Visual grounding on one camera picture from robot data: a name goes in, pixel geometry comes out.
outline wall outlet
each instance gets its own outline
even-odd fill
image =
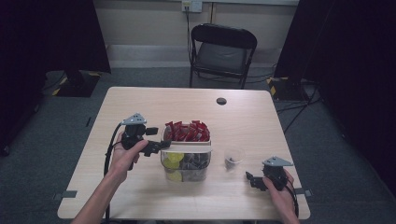
[[[181,1],[181,11],[202,12],[202,1]]]
[[[187,11],[186,8],[188,11],[192,11],[191,1],[181,1],[181,11]]]

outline red wrapper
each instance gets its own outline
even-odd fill
[[[178,142],[207,142],[210,140],[210,131],[206,124],[200,120],[192,120],[190,125],[182,124],[181,121],[170,121],[165,124],[164,139],[172,139]]]

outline black curtain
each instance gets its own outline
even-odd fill
[[[2,145],[26,107],[41,94],[46,73],[69,67],[110,73],[92,0],[1,1]]]
[[[300,0],[276,76],[314,80],[346,139],[396,195],[393,0]]]

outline yellow object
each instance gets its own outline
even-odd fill
[[[166,155],[171,162],[181,161],[184,158],[184,153],[168,152]]]
[[[59,92],[59,90],[60,90],[60,89],[55,90],[55,91],[52,93],[52,95],[53,95],[53,96],[57,95],[58,92]]]
[[[180,163],[178,161],[171,161],[171,160],[169,160],[169,158],[166,158],[165,160],[163,160],[163,166],[168,169],[176,170],[179,165],[180,165]]]
[[[178,181],[178,182],[181,182],[183,180],[181,172],[179,172],[179,171],[174,171],[172,173],[166,173],[166,174],[168,175],[168,178],[170,180]]]

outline wrist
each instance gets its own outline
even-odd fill
[[[284,224],[299,224],[300,220],[293,212],[288,212],[280,215]]]
[[[107,174],[105,175],[104,179],[107,179],[115,184],[117,184],[118,186],[124,182],[126,176],[124,173],[122,172],[117,172],[113,169],[110,169]]]

